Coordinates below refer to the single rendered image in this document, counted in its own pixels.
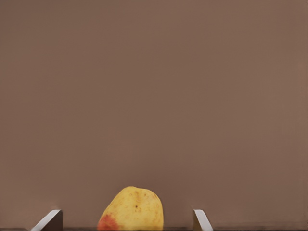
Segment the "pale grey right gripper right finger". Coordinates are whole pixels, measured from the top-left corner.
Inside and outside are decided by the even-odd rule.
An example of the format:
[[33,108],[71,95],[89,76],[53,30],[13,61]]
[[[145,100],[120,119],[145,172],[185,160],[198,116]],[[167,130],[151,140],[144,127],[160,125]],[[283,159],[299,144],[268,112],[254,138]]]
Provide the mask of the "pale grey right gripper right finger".
[[201,209],[193,210],[193,230],[194,231],[212,231],[213,227],[207,218],[205,212]]

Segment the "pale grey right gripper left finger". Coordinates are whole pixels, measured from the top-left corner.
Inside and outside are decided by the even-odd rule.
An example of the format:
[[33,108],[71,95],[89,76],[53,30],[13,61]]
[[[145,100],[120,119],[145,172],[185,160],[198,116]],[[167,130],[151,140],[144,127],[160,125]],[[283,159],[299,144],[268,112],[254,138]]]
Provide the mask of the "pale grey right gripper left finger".
[[50,211],[43,217],[31,231],[62,231],[63,212],[60,209]]

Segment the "yellow potato with red patch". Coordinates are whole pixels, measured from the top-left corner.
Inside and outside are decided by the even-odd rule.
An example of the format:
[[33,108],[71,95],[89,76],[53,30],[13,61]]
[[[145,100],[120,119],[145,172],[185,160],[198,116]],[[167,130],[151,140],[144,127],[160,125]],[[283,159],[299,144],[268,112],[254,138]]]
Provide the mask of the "yellow potato with red patch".
[[162,202],[152,191],[133,186],[122,189],[111,201],[97,225],[99,231],[161,231]]

